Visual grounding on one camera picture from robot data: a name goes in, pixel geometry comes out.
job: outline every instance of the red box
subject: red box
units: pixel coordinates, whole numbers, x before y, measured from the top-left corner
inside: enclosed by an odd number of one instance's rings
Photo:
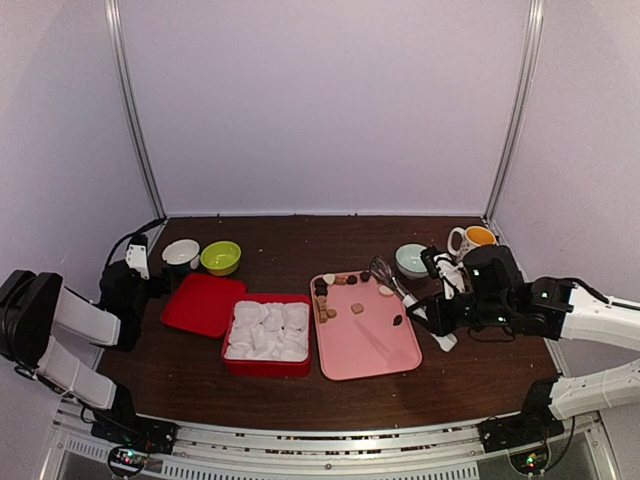
[[[313,325],[313,308],[311,299],[306,295],[281,295],[273,293],[246,294],[238,301],[248,300],[258,303],[306,303],[309,306],[309,355],[303,362],[274,362],[272,360],[227,360],[225,353],[229,346],[229,335],[233,325],[233,312],[229,320],[229,328],[224,336],[222,347],[222,361],[234,375],[251,377],[306,377],[311,372],[311,328]]]

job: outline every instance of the table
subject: table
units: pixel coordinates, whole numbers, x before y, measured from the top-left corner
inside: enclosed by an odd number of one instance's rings
[[[249,292],[308,294],[316,274],[363,269],[376,254],[391,261],[404,243],[444,249],[451,228],[480,223],[474,217],[175,218],[151,253],[150,266],[159,272],[162,250],[180,238],[193,238],[203,248],[233,240],[243,256],[232,278],[245,281]],[[442,288],[431,280],[405,285],[418,297]],[[444,353],[414,325],[424,359],[411,372],[333,382],[320,371],[314,338],[306,378],[235,377],[222,364],[222,340],[160,323],[168,300],[151,300],[136,349],[105,352],[98,370],[127,386],[138,412],[152,416],[275,430],[433,425],[517,411],[534,380],[556,374],[541,338],[483,344],[459,331],[458,345]]]

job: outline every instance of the wall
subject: wall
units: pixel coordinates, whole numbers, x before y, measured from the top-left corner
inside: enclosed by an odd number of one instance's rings
[[[2,2],[0,279],[56,271],[95,299],[111,245],[152,218],[109,42],[102,0]],[[34,477],[57,403],[0,359],[0,477]]]
[[[122,2],[170,214],[477,214],[528,0]]]
[[[640,301],[640,10],[547,2],[526,120],[497,221],[530,277],[577,276]],[[561,342],[574,375],[637,353]],[[640,406],[603,412],[623,478],[640,478]]]

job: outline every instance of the yellow-green bowl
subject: yellow-green bowl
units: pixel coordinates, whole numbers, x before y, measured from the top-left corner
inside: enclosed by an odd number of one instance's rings
[[[224,277],[238,269],[241,255],[242,250],[237,243],[216,242],[202,251],[200,263],[211,275]]]

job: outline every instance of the mug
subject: mug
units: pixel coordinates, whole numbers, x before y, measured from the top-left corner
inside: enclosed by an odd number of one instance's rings
[[[200,263],[200,245],[195,240],[178,240],[164,249],[162,260],[176,275],[189,275]]]
[[[462,237],[462,243],[460,248],[456,250],[453,248],[453,237],[456,233]],[[469,227],[460,228],[456,227],[449,233],[449,239],[447,240],[447,250],[453,255],[456,261],[462,261],[462,258],[474,248],[481,247],[483,245],[495,245],[497,242],[496,236],[484,227]]]

